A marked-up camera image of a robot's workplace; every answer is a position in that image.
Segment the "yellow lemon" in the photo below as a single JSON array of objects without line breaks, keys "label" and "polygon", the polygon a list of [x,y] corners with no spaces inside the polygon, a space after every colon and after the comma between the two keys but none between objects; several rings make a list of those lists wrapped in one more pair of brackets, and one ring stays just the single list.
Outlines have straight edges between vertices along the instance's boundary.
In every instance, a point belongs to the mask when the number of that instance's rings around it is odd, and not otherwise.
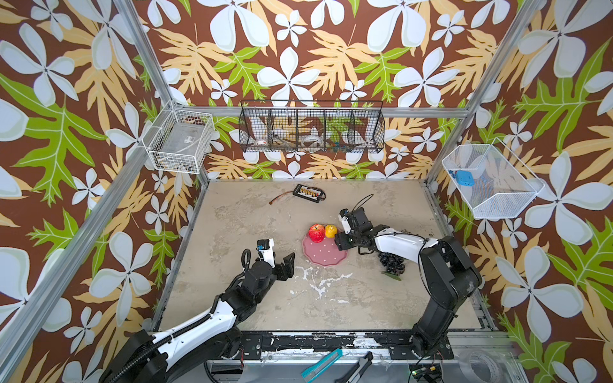
[{"label": "yellow lemon", "polygon": [[335,238],[337,234],[338,234],[338,228],[335,225],[329,224],[325,226],[325,236],[327,238],[333,239]]}]

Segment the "pink polka dot plate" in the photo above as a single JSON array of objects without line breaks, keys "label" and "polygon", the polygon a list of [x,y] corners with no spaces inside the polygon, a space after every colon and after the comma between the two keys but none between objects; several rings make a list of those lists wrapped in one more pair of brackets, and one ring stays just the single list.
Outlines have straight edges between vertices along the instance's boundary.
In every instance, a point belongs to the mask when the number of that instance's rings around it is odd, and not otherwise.
[{"label": "pink polka dot plate", "polygon": [[303,254],[306,258],[316,265],[322,267],[332,267],[339,265],[348,257],[348,251],[338,249],[335,241],[324,237],[322,242],[314,242],[309,235],[302,241]]}]

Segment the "red apple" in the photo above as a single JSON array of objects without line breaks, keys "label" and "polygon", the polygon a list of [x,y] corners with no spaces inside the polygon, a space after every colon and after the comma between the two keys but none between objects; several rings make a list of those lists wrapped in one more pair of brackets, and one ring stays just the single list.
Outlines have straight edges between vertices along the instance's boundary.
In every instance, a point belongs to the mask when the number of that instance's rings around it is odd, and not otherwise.
[{"label": "red apple", "polygon": [[309,228],[308,236],[313,243],[319,244],[326,238],[326,227],[316,223]]}]

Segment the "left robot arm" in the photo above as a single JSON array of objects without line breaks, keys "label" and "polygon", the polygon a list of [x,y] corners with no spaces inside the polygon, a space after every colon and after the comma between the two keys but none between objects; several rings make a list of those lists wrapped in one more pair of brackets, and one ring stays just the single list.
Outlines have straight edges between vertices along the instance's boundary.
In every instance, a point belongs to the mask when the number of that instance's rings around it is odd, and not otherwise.
[{"label": "left robot arm", "polygon": [[235,353],[241,338],[237,325],[255,313],[276,281],[294,274],[294,252],[275,265],[262,259],[244,264],[243,272],[203,313],[166,331],[141,330],[131,336],[99,381],[167,382],[177,378],[189,362],[206,355],[220,357],[228,349]]}]

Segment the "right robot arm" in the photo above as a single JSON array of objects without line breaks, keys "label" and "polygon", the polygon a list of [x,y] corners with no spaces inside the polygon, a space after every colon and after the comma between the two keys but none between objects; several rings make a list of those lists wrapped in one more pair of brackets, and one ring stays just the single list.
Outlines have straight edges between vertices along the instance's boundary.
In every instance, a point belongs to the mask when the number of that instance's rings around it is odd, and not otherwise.
[{"label": "right robot arm", "polygon": [[417,357],[436,354],[459,308],[482,283],[465,249],[453,236],[426,239],[386,225],[374,226],[362,207],[345,208],[338,218],[342,229],[335,235],[335,244],[339,250],[364,247],[382,258],[396,256],[418,265],[430,299],[413,325],[410,349]]}]

